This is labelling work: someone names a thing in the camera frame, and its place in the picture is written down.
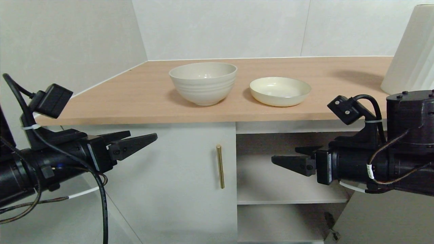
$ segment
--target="wooden countertop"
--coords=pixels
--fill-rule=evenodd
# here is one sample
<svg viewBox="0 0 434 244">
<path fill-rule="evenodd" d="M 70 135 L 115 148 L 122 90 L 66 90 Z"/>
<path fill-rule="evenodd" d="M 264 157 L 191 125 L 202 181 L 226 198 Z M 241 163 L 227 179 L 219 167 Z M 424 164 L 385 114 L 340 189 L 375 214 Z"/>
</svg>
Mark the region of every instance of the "wooden countertop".
<svg viewBox="0 0 434 244">
<path fill-rule="evenodd" d="M 180 65 L 212 61 L 238 67 L 231 93 L 209 107 L 184 100 L 168 72 Z M 72 98 L 58 119 L 39 116 L 36 121 L 41 125 L 97 125 L 337 119 L 326 105 L 337 95 L 358 94 L 375 97 L 385 117 L 387 94 L 380 84 L 391 61 L 392 57 L 150 61 Z M 267 76 L 303 80 L 312 92 L 294 107 L 264 105 L 251 96 L 249 83 Z M 369 102 L 362 103 L 373 111 Z"/>
</svg>

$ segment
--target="cabinet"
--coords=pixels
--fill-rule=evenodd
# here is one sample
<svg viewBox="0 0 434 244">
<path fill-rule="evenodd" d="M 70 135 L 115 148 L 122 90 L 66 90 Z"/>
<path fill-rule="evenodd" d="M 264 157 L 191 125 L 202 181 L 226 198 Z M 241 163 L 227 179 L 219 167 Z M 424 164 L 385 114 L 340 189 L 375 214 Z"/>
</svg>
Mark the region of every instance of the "cabinet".
<svg viewBox="0 0 434 244">
<path fill-rule="evenodd" d="M 141 242 L 236 243 L 234 122 L 73 127 L 93 135 L 157 133 L 157 141 L 107 172 L 107 195 Z M 223 189 L 217 145 L 222 148 Z"/>
<path fill-rule="evenodd" d="M 272 155 L 297 155 L 297 146 L 325 145 L 363 126 L 345 132 L 343 126 L 336 129 L 340 121 L 335 123 L 309 128 L 298 122 L 74 128 L 94 135 L 121 130 L 132 136 L 158 134 L 156 142 L 107 173 L 108 196 L 142 243 L 376 243 L 382 235 L 387 238 L 379 243 L 429 243 L 433 198 L 398 191 L 353 194 L 271 163 Z M 224 189 L 217 145 L 222 146 Z M 328 235 L 325 212 L 337 220 L 339 241 Z"/>
</svg>

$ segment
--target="bowl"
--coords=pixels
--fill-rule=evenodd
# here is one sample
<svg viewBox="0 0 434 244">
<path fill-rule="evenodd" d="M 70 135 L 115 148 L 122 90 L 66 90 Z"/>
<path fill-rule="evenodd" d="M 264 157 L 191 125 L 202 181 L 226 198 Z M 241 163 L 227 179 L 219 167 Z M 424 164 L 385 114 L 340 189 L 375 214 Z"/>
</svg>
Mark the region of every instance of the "bowl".
<svg viewBox="0 0 434 244">
<path fill-rule="evenodd" d="M 286 77 L 265 77 L 250 83 L 250 92 L 256 100 L 276 107 L 300 104 L 311 90 L 306 82 Z"/>
<path fill-rule="evenodd" d="M 200 106 L 214 105 L 226 98 L 236 74 L 236 66 L 219 62 L 191 63 L 169 72 L 178 93 Z"/>
</svg>

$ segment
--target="deep ceramic bowl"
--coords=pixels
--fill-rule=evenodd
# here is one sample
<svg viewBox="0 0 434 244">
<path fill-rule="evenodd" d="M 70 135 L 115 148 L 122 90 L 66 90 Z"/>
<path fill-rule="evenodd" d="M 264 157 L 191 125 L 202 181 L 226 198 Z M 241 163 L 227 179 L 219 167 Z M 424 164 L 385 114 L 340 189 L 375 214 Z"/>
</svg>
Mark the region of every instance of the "deep ceramic bowl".
<svg viewBox="0 0 434 244">
<path fill-rule="evenodd" d="M 226 98 L 236 74 L 236 66 L 218 62 L 191 63 L 169 72 L 178 93 L 200 106 L 214 105 Z"/>
</svg>

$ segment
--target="gold cabinet handle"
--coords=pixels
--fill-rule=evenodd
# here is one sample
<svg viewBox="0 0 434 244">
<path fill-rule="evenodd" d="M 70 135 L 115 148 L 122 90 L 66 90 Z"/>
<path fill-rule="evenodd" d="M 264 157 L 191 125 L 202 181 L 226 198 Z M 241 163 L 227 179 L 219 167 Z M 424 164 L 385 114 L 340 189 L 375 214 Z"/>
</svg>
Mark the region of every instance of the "gold cabinet handle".
<svg viewBox="0 0 434 244">
<path fill-rule="evenodd" d="M 221 156 L 221 145 L 217 145 L 217 159 L 218 159 L 218 172 L 220 175 L 220 188 L 224 188 L 224 175 L 223 175 L 223 158 Z"/>
</svg>

